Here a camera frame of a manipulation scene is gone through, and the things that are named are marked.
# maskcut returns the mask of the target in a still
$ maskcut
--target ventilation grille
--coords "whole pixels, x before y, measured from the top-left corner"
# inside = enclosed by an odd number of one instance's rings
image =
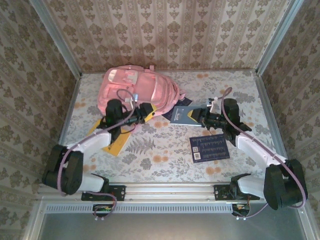
[[[92,213],[93,203],[63,204],[50,203],[46,206],[46,214]],[[232,213],[232,204],[134,204],[120,203],[115,213],[119,214],[205,214]]]

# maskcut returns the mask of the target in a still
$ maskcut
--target black card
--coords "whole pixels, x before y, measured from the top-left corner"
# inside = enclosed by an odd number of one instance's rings
[[[192,101],[189,98],[184,98],[183,100],[178,100],[178,102],[173,106],[173,108],[168,111],[165,114],[162,114],[162,116],[164,116],[166,119],[168,119],[169,121],[172,118],[172,114],[174,112],[174,108],[175,106],[189,106],[192,103]]]
[[[229,159],[226,139],[223,134],[190,137],[193,163]]]

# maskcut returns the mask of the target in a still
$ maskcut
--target barcode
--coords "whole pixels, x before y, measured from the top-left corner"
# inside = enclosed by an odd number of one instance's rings
[[[200,156],[199,152],[194,153],[193,156],[194,156],[194,160],[200,160],[201,159],[201,156]]]

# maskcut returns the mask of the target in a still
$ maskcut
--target pink backpack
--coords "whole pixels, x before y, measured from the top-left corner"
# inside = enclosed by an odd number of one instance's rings
[[[103,115],[106,114],[107,103],[111,99],[118,99],[117,90],[126,89],[132,94],[138,94],[137,105],[152,103],[157,110],[154,116],[169,112],[179,99],[185,97],[181,94],[178,85],[168,76],[154,71],[154,66],[144,69],[141,66],[126,65],[110,68],[104,75],[98,94],[98,108]],[[130,98],[125,91],[119,91],[122,99]],[[128,111],[131,105],[123,102]]]

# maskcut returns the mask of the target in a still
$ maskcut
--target floral tablecloth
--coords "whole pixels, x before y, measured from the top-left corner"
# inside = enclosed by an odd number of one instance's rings
[[[187,92],[186,97],[193,101],[191,105],[204,104],[207,98],[221,96],[227,87],[232,87],[229,97],[237,100],[241,121],[274,148],[252,70],[162,73]],[[64,144],[81,140],[102,117],[97,108],[102,79],[101,73],[82,76]],[[222,133],[213,128],[211,132]],[[117,157],[101,149],[84,162],[83,170],[107,177],[113,183],[217,182],[229,181],[232,176],[243,173],[261,176],[256,162],[229,142],[230,159],[193,163],[189,138],[208,135],[205,128],[174,125],[157,116],[136,126]]]

